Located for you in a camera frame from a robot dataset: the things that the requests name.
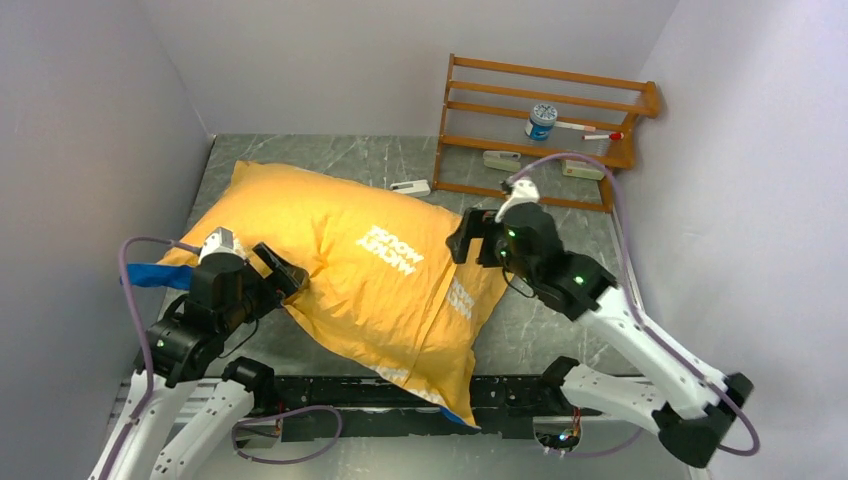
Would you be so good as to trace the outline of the blue orange cartoon pillowcase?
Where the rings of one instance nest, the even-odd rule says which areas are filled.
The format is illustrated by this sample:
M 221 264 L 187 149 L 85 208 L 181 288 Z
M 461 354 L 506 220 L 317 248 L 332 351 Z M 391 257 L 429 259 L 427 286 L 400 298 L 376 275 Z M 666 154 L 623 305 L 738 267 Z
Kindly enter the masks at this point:
M 474 343 L 506 290 L 497 269 L 456 264 L 460 216 L 422 200 L 286 164 L 238 161 L 220 199 L 155 263 L 129 266 L 138 287 L 184 290 L 200 245 L 230 230 L 305 269 L 286 310 L 317 343 L 475 427 Z

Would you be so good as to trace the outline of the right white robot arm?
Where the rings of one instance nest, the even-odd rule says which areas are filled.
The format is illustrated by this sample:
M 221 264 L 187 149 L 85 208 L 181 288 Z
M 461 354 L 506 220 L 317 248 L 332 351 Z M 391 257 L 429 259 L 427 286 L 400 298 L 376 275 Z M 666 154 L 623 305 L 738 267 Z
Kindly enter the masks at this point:
M 539 391 L 550 413 L 571 406 L 610 414 L 655 435 L 677 460 L 705 468 L 724 450 L 754 390 L 743 373 L 725 374 L 689 352 L 640 308 L 616 277 L 593 258 L 567 251 L 554 220 L 534 203 L 495 210 L 469 208 L 446 239 L 463 264 L 481 240 L 476 263 L 523 280 L 549 309 L 593 331 L 647 379 L 641 385 L 560 357 L 543 374 Z

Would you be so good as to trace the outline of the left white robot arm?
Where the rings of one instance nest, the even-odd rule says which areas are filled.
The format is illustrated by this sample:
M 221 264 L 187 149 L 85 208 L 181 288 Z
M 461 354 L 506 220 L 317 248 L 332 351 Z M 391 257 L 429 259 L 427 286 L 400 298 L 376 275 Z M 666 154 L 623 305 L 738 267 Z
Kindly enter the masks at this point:
M 196 256 L 194 267 L 169 268 L 163 282 L 186 288 L 149 327 L 142 325 L 133 289 L 156 265 L 132 266 L 119 252 L 120 283 L 140 340 L 130 390 L 116 426 L 90 476 L 93 479 L 188 479 L 248 414 L 261 416 L 281 404 L 274 370 L 238 357 L 228 363 L 212 395 L 175 436 L 173 424 L 225 343 L 244 324 L 283 306 L 308 283 L 307 272 L 259 243 L 253 253 L 269 267 L 261 274 L 237 241 L 211 234 L 201 246 L 169 240 L 167 246 Z

